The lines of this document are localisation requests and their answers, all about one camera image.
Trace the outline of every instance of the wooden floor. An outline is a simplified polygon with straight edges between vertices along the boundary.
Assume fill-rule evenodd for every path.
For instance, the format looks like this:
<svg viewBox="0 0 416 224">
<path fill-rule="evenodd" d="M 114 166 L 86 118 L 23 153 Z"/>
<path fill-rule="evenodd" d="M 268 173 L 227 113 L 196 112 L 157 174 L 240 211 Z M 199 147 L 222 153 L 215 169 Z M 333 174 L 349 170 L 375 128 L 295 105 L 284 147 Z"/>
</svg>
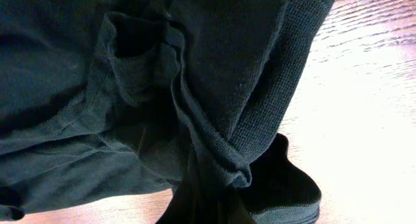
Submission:
<svg viewBox="0 0 416 224">
<path fill-rule="evenodd" d="M 319 223 L 416 223 L 416 0 L 337 0 L 280 131 L 323 192 Z M 155 223 L 170 191 L 16 224 Z"/>
</svg>

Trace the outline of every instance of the hardwood floor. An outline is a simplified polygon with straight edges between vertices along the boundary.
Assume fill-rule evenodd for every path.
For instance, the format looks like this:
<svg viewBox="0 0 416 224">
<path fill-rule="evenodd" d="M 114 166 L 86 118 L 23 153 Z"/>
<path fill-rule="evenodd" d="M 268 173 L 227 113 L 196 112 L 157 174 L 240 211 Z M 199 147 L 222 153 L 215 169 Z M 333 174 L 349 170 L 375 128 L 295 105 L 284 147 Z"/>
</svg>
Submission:
<svg viewBox="0 0 416 224">
<path fill-rule="evenodd" d="M 280 132 L 322 190 L 318 223 L 414 222 L 416 0 L 337 0 Z M 15 223 L 155 223 L 171 196 L 112 197 Z"/>
</svg>

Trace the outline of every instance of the wood grain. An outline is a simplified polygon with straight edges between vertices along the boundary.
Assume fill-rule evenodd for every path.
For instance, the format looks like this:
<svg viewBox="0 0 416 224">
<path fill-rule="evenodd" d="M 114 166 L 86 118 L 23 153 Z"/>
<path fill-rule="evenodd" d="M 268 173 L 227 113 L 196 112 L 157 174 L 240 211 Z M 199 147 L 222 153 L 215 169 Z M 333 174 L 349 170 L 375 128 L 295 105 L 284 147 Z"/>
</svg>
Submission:
<svg viewBox="0 0 416 224">
<path fill-rule="evenodd" d="M 416 0 L 337 0 L 280 131 L 322 189 L 320 224 L 414 223 Z M 154 223 L 171 196 L 112 197 L 15 223 Z"/>
</svg>

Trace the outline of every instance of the dark green sweater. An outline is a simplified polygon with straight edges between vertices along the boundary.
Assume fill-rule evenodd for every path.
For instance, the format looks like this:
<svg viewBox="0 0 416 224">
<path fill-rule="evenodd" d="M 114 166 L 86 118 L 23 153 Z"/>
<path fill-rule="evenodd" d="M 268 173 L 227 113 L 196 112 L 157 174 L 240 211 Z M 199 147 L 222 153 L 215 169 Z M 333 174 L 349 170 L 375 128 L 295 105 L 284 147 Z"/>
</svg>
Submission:
<svg viewBox="0 0 416 224">
<path fill-rule="evenodd" d="M 0 0 L 0 220 L 196 168 L 258 223 L 315 222 L 276 134 L 334 1 Z"/>
</svg>

